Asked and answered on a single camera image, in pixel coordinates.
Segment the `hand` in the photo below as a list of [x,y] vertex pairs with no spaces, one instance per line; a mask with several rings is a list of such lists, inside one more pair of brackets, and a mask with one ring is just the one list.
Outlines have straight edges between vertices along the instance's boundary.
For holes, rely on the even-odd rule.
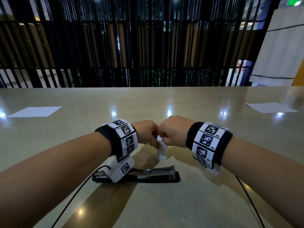
[[194,123],[192,119],[170,116],[159,126],[159,136],[168,146],[186,147],[187,133]]
[[138,143],[147,144],[156,149],[163,149],[163,146],[157,141],[158,125],[152,120],[131,123],[137,131]]

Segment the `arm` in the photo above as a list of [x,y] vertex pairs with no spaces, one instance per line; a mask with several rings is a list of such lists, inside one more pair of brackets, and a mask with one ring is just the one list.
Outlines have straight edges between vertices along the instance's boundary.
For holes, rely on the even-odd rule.
[[[186,147],[194,121],[171,116],[159,126],[166,145]],[[294,227],[304,224],[304,165],[267,149],[232,138],[222,165],[251,187]]]
[[[132,123],[139,143],[160,144],[153,121]],[[0,172],[0,227],[33,227],[111,153],[98,132],[67,141]]]

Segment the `tabletop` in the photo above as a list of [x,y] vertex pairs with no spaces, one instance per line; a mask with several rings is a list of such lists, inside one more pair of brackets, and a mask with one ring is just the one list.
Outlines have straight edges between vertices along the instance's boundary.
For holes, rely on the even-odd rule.
[[[245,103],[277,102],[298,112],[262,114]],[[235,137],[304,164],[304,87],[165,87],[0,89],[0,171],[113,119],[161,124],[170,115],[215,122]],[[48,117],[6,118],[26,107],[62,106]],[[55,227],[260,227],[245,192],[222,168],[211,175],[186,148],[168,159],[139,145],[135,168],[175,166],[179,183],[89,180]],[[245,185],[266,227],[291,227]],[[35,228],[51,227],[74,193]]]

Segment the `green sign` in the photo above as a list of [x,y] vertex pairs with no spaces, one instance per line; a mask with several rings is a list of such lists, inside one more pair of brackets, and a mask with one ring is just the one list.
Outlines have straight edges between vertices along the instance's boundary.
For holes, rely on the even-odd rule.
[[297,5],[299,5],[301,2],[302,2],[302,0],[288,0],[286,5],[288,5],[288,6],[291,6],[291,5],[297,6]]

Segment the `black wristband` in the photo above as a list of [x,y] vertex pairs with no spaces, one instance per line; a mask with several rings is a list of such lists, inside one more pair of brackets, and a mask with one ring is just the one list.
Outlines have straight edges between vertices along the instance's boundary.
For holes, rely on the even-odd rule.
[[[204,145],[199,144],[194,141],[199,129],[203,126],[203,124],[204,124],[204,122],[195,122],[188,130],[186,146],[190,150],[192,150],[193,143],[196,143],[197,145],[203,146],[205,149],[210,150],[209,148],[205,147]],[[214,152],[214,155],[212,158],[212,164],[216,163],[219,166],[221,165],[223,153],[224,153],[228,143],[230,142],[232,136],[233,136],[233,134],[230,133],[228,130],[226,130],[224,132],[224,134],[222,135],[222,137],[220,138],[215,150],[210,150],[210,151]]]
[[116,155],[117,159],[122,158],[123,151],[121,146],[121,138],[116,133],[115,129],[108,125],[101,126],[95,130],[95,132],[101,133],[105,138],[109,139],[111,142],[111,154],[110,156]]

